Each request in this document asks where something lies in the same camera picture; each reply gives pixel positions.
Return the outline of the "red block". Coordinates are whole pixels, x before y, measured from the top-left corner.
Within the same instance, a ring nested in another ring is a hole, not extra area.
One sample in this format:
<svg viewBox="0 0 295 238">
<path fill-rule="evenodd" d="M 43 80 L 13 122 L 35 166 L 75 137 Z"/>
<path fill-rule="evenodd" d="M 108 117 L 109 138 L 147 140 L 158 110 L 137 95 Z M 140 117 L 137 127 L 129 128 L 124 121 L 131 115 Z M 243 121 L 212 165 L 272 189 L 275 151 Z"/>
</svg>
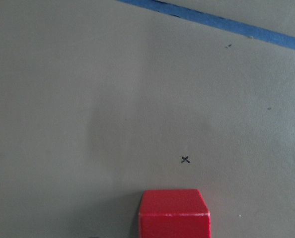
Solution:
<svg viewBox="0 0 295 238">
<path fill-rule="evenodd" d="M 146 190 L 141 199 L 140 238 L 210 238 L 210 211 L 197 189 Z"/>
</svg>

